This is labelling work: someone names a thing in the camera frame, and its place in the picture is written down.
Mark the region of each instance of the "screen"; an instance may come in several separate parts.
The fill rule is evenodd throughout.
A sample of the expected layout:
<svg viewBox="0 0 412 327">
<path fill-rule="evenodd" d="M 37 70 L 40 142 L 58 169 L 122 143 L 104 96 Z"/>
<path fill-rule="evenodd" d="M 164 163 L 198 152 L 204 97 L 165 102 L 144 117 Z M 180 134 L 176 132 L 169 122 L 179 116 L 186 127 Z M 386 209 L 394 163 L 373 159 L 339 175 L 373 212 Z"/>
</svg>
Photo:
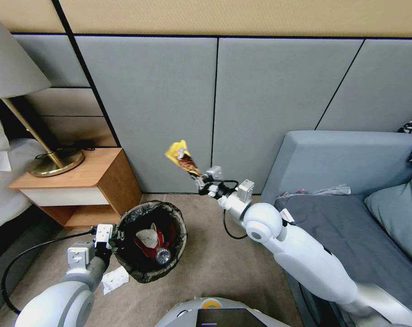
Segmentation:
<svg viewBox="0 0 412 327">
<path fill-rule="evenodd" d="M 199 309 L 196 327 L 267 327 L 244 308 Z"/>
</svg>

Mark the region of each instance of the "snack wrapper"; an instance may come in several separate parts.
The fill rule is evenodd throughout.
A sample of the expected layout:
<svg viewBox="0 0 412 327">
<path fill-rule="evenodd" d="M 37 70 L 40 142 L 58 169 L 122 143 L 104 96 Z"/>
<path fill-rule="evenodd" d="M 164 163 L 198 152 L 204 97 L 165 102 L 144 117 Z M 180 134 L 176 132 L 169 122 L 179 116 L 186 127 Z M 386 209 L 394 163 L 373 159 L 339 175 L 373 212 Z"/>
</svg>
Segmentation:
<svg viewBox="0 0 412 327">
<path fill-rule="evenodd" d="M 198 177 L 201 176 L 200 171 L 198 170 L 194 160 L 192 160 L 191 154 L 187 149 L 185 140 L 173 143 L 165 155 L 189 174 L 196 175 Z"/>
</svg>

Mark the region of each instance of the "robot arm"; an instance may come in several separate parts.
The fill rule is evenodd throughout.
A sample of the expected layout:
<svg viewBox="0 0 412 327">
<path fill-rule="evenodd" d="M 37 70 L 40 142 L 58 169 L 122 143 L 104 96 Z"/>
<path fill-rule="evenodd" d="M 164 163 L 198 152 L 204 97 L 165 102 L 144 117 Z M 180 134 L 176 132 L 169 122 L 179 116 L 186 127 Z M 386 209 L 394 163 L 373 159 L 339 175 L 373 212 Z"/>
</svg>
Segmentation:
<svg viewBox="0 0 412 327">
<path fill-rule="evenodd" d="M 354 316 L 375 315 L 384 323 L 412 327 L 412 311 L 376 285 L 354 282 L 335 255 L 305 230 L 288 223 L 292 217 L 287 209 L 279 212 L 268 203 L 251 205 L 253 182 L 246 179 L 229 189 L 222 182 L 214 185 L 217 177 L 222 180 L 220 167 L 208 169 L 203 175 L 208 192 L 199 188 L 199 193 L 216 198 L 247 235 L 270 250 L 274 260 L 311 293 L 336 302 Z"/>
<path fill-rule="evenodd" d="M 254 183 L 243 181 L 235 190 L 224 183 L 222 171 L 214 166 L 203 180 L 207 195 L 218 200 L 255 242 L 273 253 L 275 261 L 316 296 L 339 304 L 348 304 L 357 297 L 357 285 L 348 276 L 341 262 L 306 231 L 289 224 L 279 211 L 268 203 L 251 205 Z"/>
<path fill-rule="evenodd" d="M 76 242 L 68 248 L 70 269 L 61 282 L 34 297 L 21 311 L 15 327 L 79 327 L 85 325 L 94 294 L 108 268 L 115 224 L 97 226 L 95 242 Z"/>
</svg>

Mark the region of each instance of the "brass lamp base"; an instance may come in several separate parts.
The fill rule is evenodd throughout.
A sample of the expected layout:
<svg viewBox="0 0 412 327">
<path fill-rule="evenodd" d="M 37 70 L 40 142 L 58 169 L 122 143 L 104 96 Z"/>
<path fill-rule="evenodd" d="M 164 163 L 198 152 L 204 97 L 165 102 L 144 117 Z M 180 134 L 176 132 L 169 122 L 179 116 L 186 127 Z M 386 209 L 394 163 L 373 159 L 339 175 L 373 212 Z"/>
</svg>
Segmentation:
<svg viewBox="0 0 412 327">
<path fill-rule="evenodd" d="M 35 177 L 49 177 L 59 175 L 77 167 L 85 156 L 81 150 L 61 149 L 56 152 L 57 159 L 63 164 L 59 167 L 50 154 L 43 154 L 34 159 L 28 166 L 28 173 Z"/>
</svg>

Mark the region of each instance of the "lamp shade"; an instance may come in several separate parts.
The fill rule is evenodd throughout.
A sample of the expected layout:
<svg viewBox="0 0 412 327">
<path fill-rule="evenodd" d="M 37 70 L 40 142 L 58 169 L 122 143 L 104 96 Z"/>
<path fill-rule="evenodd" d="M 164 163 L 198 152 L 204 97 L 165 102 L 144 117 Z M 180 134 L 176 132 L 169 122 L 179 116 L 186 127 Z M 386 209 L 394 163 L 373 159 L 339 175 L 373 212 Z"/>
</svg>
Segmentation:
<svg viewBox="0 0 412 327">
<path fill-rule="evenodd" d="M 47 77 L 0 22 L 0 99 L 50 86 Z"/>
</svg>

